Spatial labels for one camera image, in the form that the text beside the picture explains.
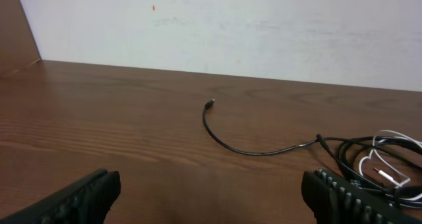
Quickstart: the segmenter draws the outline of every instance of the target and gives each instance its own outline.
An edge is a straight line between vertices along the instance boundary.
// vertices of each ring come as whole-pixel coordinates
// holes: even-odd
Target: white wall
[[[43,59],[422,91],[422,0],[21,1]]]

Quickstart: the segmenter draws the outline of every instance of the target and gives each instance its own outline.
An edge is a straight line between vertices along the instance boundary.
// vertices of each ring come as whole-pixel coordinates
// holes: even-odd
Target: white cable
[[[399,139],[404,139],[404,140],[409,140],[409,141],[412,141],[414,144],[416,144],[416,145],[418,145],[421,149],[422,149],[422,142],[420,142],[420,141],[417,141],[417,140],[414,140],[413,138],[411,138],[411,137],[409,137],[409,136],[406,136],[405,134],[402,134],[402,133],[399,133],[399,132],[396,132],[396,131],[393,131],[393,130],[380,130],[380,131],[378,131],[376,134],[375,134],[375,136],[373,137],[373,140],[372,140],[372,146],[375,146],[375,140],[376,140],[376,138],[377,138],[377,136],[378,136],[378,134],[379,133],[381,133],[381,132],[389,132],[389,133],[392,133],[392,134],[396,134],[396,135],[399,135],[399,136],[395,136],[395,138],[399,138]],[[377,150],[376,149],[371,149],[371,151],[369,152],[369,155],[368,156],[365,156],[365,157],[362,157],[362,159],[359,161],[359,173],[363,176],[363,172],[362,172],[362,166],[363,166],[363,162],[366,160],[366,159],[371,159],[372,158],[372,154],[373,154],[373,152],[375,152],[375,154],[377,155],[377,157],[384,163],[384,164],[386,164],[387,166],[389,166],[389,168],[391,168],[393,171],[395,171],[395,172],[397,172],[399,175],[401,175],[401,176],[403,176],[403,177],[405,177],[405,178],[407,178],[406,180],[404,180],[403,182],[401,182],[401,183],[398,183],[397,181],[395,181],[390,175],[388,175],[387,173],[385,173],[384,171],[378,171],[378,173],[380,174],[380,175],[382,175],[384,178],[386,178],[387,180],[389,180],[390,182],[392,182],[393,184],[395,184],[396,185],[396,188],[398,188],[398,187],[402,187],[403,185],[405,185],[406,183],[408,183],[409,181],[410,181],[410,178],[407,176],[407,175],[405,175],[405,174],[403,174],[403,173],[401,173],[401,172],[399,172],[396,168],[394,168],[393,166],[391,166],[387,161],[385,161],[382,157],[381,157],[381,155],[377,152]],[[404,200],[409,200],[409,201],[416,201],[416,200],[418,200],[418,199],[420,199],[420,198],[422,198],[422,194],[419,194],[419,195],[417,195],[417,196],[415,196],[415,197],[412,197],[412,198],[403,198]]]

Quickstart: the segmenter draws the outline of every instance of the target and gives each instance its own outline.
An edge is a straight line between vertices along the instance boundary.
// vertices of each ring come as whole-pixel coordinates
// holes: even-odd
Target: brown wooden surface
[[[0,0],[0,76],[40,58],[19,0]]]
[[[105,167],[122,182],[106,223],[316,223],[301,177],[337,171],[329,155],[230,152],[202,126],[211,98],[212,130],[244,150],[382,128],[422,139],[417,92],[44,61],[0,79],[0,217]]]

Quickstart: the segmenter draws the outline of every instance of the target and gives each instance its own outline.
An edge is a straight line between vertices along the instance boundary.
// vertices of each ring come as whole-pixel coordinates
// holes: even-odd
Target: black cable
[[[400,146],[406,149],[409,149],[413,152],[416,152],[418,154],[422,155],[422,150],[419,146],[416,146],[413,142],[395,138],[395,137],[389,137],[389,136],[377,136],[375,140],[377,141],[376,146],[372,146],[372,144],[366,144],[365,142],[372,142],[373,137],[367,136],[362,138],[352,138],[352,139],[345,139],[345,138],[323,138],[321,135],[317,135],[316,140],[311,140],[309,142],[306,142],[304,144],[298,144],[294,145],[288,148],[284,148],[282,150],[277,150],[273,152],[246,152],[242,150],[238,150],[234,147],[231,147],[227,145],[225,142],[221,141],[210,129],[206,122],[206,111],[211,108],[214,104],[214,99],[207,102],[204,106],[204,110],[202,111],[202,122],[204,123],[206,131],[209,133],[209,135],[221,146],[225,147],[226,149],[229,149],[235,153],[242,154],[242,155],[254,155],[254,156],[267,156],[267,155],[278,155],[282,154],[297,148],[303,148],[310,146],[315,143],[319,143],[326,151],[327,153],[336,161],[336,163],[339,166],[340,171],[342,172],[343,176],[346,180],[356,179],[362,182],[363,189],[367,190],[367,192],[371,192],[375,195],[379,195],[381,198],[384,198],[385,200],[388,200],[389,202],[394,202],[396,206],[400,206],[403,208],[413,208],[413,209],[422,209],[422,202],[418,201],[410,201],[403,198],[400,198],[401,193],[406,191],[406,188],[401,188],[400,191],[396,188],[388,188],[385,187],[382,183],[372,181],[359,173],[357,173],[353,167],[353,164],[355,163],[356,158],[358,155],[365,150],[368,149],[377,149],[380,150],[388,155],[391,155],[392,157],[395,157],[396,159],[399,159],[400,161],[403,161],[404,163],[407,163],[410,167],[413,167],[415,169],[418,169],[422,171],[422,167],[412,163],[411,161],[407,160],[404,157],[401,157],[400,155],[397,155],[389,150],[386,150],[383,148],[385,145],[396,145]],[[328,147],[328,144],[326,141],[337,141],[342,142],[336,150],[336,154],[334,155],[330,148]],[[359,145],[362,146],[361,149],[359,149],[356,153],[354,153],[351,157],[351,161],[347,160],[347,151],[353,146],[353,145]]]

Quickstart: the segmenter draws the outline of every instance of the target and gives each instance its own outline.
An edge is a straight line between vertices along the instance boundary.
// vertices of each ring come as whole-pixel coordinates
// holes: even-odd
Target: cable end
[[[215,101],[216,99],[211,99],[210,101],[208,101],[208,102],[206,102],[206,104],[205,104],[205,109],[209,109],[209,108],[211,108],[212,107],[212,105],[214,104],[214,101]]]

